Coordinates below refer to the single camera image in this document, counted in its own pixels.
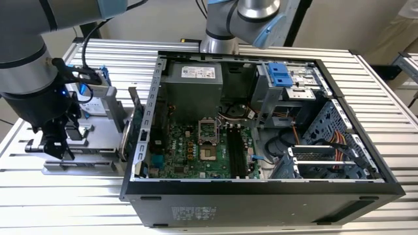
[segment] blue latch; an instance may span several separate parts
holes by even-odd
[[[273,78],[275,87],[292,87],[294,85],[293,78],[289,75],[286,65],[282,63],[269,63],[269,75]]]

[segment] metal workbench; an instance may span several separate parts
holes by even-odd
[[[107,65],[118,98],[133,105],[127,88],[147,101],[159,50],[198,51],[194,43],[141,43],[91,40],[89,64]],[[64,60],[82,64],[80,45]],[[365,60],[348,50],[241,46],[243,55],[322,59],[360,121],[376,143],[406,196],[342,227],[150,229],[129,203],[119,201],[122,177],[43,175],[43,159],[24,152],[34,136],[18,120],[0,144],[0,231],[18,234],[418,234],[418,120]]]

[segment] electronic component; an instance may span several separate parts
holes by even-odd
[[[273,83],[275,87],[292,87],[294,85],[294,81],[289,75],[285,64],[269,63],[267,71],[269,71],[269,75],[273,78]]]
[[[150,169],[150,177],[158,178],[159,168],[151,168]]]
[[[185,167],[183,166],[175,166],[175,173],[185,173]]]
[[[165,166],[165,156],[163,155],[153,155],[151,162],[155,168],[162,169]]]
[[[217,160],[217,147],[215,146],[201,146],[199,148],[202,161],[215,161]]]
[[[199,121],[199,144],[211,143],[218,144],[218,127],[217,121],[211,118],[203,118]]]

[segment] gray metal frame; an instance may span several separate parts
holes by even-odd
[[[80,64],[80,50],[74,44],[64,60]],[[110,68],[118,99],[133,107],[127,88],[137,86],[142,103],[147,103],[158,50],[199,50],[198,44],[93,40],[87,50],[93,66]],[[241,45],[245,55],[322,59],[366,128],[393,173],[404,185],[406,196],[364,215],[354,222],[333,227],[229,227],[157,229],[162,234],[342,234],[414,235],[418,232],[418,129],[365,62],[346,50],[271,47],[259,50]],[[28,124],[18,120],[0,144],[2,206],[7,219],[6,232],[27,233],[149,233],[137,213],[118,199],[122,177],[44,176],[43,159],[23,152],[32,136]]]

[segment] label sticker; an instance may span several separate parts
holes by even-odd
[[[215,68],[213,67],[190,67],[182,68],[182,77],[185,78],[209,78],[215,79]]]
[[[102,99],[94,98],[91,102],[87,104],[82,104],[80,108],[90,114],[90,115],[106,115],[106,110],[103,107]]]
[[[250,113],[249,113],[249,118],[253,119],[254,115],[255,115],[255,112],[251,110]]]
[[[214,220],[217,207],[171,207],[175,220]]]

